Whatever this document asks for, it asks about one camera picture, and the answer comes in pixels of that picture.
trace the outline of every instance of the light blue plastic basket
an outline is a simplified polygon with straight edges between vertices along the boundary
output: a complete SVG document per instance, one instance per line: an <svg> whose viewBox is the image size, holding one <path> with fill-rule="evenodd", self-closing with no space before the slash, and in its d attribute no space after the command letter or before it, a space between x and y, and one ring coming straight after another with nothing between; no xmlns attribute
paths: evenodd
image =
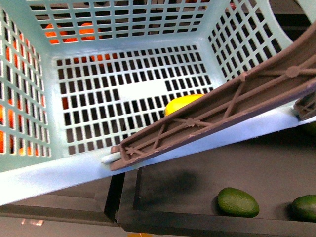
<svg viewBox="0 0 316 237"><path fill-rule="evenodd" d="M313 1L297 2L313 22ZM0 30L0 204L137 168L100 160L171 99L292 43L267 0L0 0ZM298 124L288 105L138 167Z"/></svg>

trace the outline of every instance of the brown plastic rail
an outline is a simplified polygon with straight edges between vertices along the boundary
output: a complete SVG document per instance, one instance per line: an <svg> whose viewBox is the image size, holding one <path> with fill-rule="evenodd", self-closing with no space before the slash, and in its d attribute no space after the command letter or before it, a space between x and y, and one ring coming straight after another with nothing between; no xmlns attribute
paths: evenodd
<svg viewBox="0 0 316 237"><path fill-rule="evenodd" d="M315 115L316 22L291 46L182 109L124 139L111 170L134 165L288 102Z"/></svg>

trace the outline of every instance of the lemon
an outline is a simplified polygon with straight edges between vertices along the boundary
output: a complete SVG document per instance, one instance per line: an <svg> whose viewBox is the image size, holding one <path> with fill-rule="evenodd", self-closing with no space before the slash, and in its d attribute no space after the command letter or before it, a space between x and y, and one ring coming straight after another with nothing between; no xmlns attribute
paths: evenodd
<svg viewBox="0 0 316 237"><path fill-rule="evenodd" d="M204 94L194 94L194 95L185 95L176 99L171 100L164 110L164 115L167 116L182 107L185 107L189 103L197 100L198 98L202 97Z"/></svg>

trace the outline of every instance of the green avocado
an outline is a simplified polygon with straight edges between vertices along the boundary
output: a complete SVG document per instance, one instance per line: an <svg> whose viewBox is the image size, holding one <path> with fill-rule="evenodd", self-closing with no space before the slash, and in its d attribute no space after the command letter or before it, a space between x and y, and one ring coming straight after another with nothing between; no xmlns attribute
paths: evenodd
<svg viewBox="0 0 316 237"><path fill-rule="evenodd" d="M292 202L292 210L302 221L316 222L316 195L298 197Z"/></svg>
<svg viewBox="0 0 316 237"><path fill-rule="evenodd" d="M259 205L250 194L235 188L224 188L217 196L218 205L223 212L231 216L255 217L259 214Z"/></svg>

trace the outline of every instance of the black surface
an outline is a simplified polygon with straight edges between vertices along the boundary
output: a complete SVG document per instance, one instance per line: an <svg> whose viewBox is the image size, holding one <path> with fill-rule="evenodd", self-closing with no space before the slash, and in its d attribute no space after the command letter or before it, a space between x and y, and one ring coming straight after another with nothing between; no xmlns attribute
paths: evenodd
<svg viewBox="0 0 316 237"><path fill-rule="evenodd" d="M189 236L316 236L291 202L316 194L316 137L301 128L147 166L126 173L118 224L126 231ZM225 187L257 200L255 218L223 216Z"/></svg>
<svg viewBox="0 0 316 237"><path fill-rule="evenodd" d="M0 216L117 227L123 178L107 177L3 205Z"/></svg>

